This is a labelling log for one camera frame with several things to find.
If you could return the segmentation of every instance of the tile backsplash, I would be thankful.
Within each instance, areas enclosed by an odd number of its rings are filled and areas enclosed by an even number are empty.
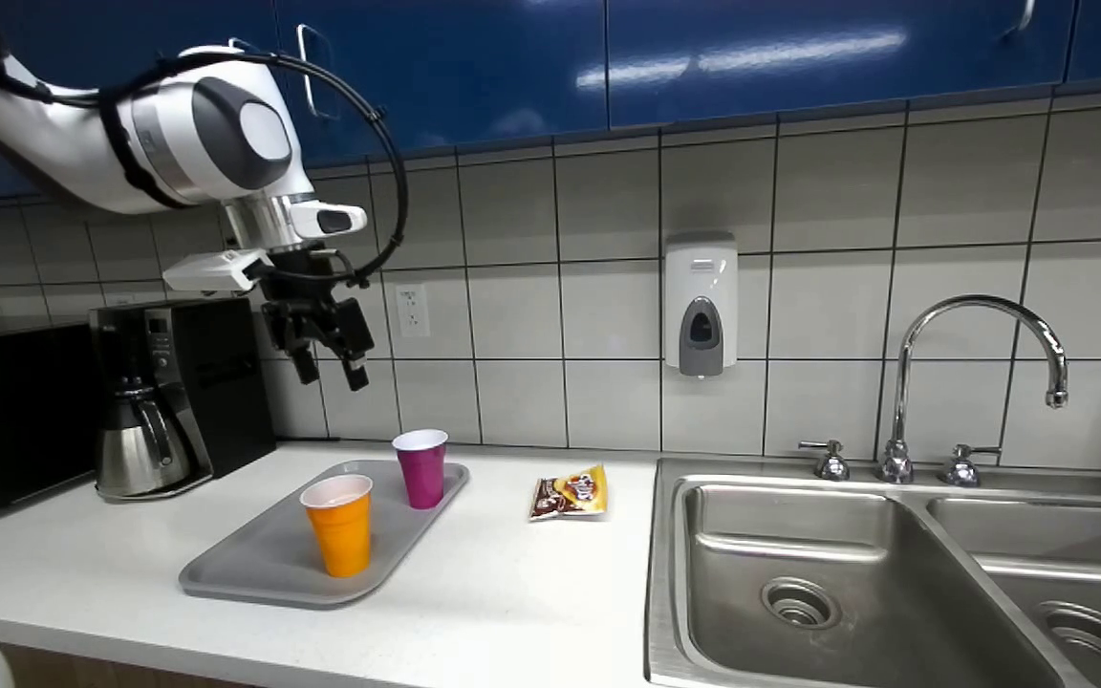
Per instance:
[[[1045,408],[1045,355],[1003,312],[963,308],[919,345],[911,447],[996,442],[1005,466],[1101,470],[1101,94],[886,111],[408,166],[408,241],[358,293],[380,348],[352,395],[262,339],[288,436],[668,456],[796,456],[886,438],[902,329],[947,293],[1045,312],[1072,353],[1072,405]],[[322,194],[394,219],[386,168]],[[742,250],[739,366],[663,366],[664,241]],[[163,299],[162,265],[224,241],[209,210],[163,219],[0,204],[0,334]],[[348,238],[370,257],[380,234]]]

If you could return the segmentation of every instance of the microwave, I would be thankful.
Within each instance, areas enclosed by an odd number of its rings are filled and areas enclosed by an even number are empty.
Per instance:
[[[89,326],[0,335],[0,517],[92,477],[101,418]]]

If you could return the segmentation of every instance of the soap dispenser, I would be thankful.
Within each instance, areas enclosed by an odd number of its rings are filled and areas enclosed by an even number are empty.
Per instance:
[[[739,363],[739,246],[729,238],[664,246],[664,363],[691,377]]]

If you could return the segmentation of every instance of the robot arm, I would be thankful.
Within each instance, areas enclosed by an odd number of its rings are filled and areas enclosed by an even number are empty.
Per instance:
[[[327,238],[363,231],[367,214],[312,199],[273,61],[296,56],[199,46],[121,88],[59,88],[0,46],[0,148],[62,194],[110,214],[224,205],[236,250],[189,257],[163,283],[194,293],[260,288],[273,339],[292,353],[302,381],[317,377],[310,345],[324,345],[357,389],[367,381],[357,363],[370,334],[344,288],[367,288],[396,250],[405,171],[386,140],[401,189],[396,231],[380,261],[352,269]]]

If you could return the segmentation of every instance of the stainless steel sink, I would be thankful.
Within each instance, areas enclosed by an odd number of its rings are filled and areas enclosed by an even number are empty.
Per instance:
[[[928,511],[1101,683],[1101,506],[943,498]]]
[[[663,463],[654,683],[1101,683],[1101,477]]]

